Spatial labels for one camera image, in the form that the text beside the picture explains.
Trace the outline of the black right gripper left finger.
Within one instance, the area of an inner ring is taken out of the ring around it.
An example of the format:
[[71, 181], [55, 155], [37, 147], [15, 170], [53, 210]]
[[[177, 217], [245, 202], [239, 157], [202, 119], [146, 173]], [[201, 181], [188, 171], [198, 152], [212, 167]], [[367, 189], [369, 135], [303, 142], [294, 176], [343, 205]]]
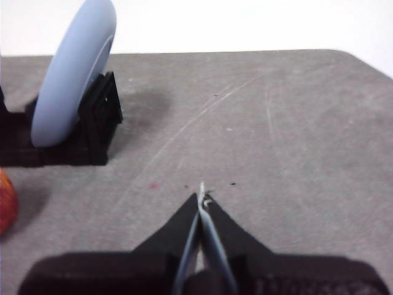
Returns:
[[170, 294], [196, 223], [192, 194], [169, 220], [132, 251], [70, 252], [43, 258], [19, 294]]

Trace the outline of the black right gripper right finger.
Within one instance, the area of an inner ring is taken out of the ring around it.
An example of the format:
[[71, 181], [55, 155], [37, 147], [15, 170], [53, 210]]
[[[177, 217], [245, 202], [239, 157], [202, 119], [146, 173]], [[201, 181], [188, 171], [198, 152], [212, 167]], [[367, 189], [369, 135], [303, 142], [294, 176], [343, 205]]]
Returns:
[[344, 256], [277, 253], [240, 227], [202, 184], [207, 259], [236, 294], [385, 294], [374, 267]]

